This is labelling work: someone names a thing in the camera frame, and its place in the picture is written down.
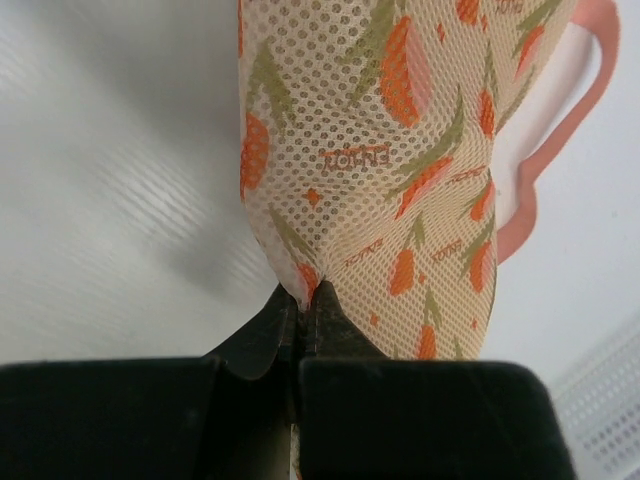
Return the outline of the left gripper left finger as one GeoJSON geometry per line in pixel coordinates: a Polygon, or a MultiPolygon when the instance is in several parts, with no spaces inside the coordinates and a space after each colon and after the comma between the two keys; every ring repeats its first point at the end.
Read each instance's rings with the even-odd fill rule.
{"type": "Polygon", "coordinates": [[[295,300],[278,287],[247,324],[216,347],[204,429],[206,479],[288,479],[295,300]]]}

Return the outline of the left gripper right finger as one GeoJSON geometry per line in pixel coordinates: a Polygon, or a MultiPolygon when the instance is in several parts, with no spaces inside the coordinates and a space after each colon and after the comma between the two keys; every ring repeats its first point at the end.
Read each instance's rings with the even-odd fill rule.
{"type": "Polygon", "coordinates": [[[304,357],[388,359],[344,313],[333,284],[322,280],[309,308],[299,314],[304,357]]]}

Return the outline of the floral mesh laundry bag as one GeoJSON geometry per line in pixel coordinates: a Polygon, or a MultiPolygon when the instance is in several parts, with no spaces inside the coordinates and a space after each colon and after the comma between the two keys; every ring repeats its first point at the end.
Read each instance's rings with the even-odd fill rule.
{"type": "Polygon", "coordinates": [[[529,237],[534,182],[607,88],[612,1],[242,1],[240,196],[302,308],[330,282],[348,319],[396,359],[478,356],[496,269],[529,237]],[[522,165],[495,214],[490,163],[566,27],[600,71],[522,165]]]}

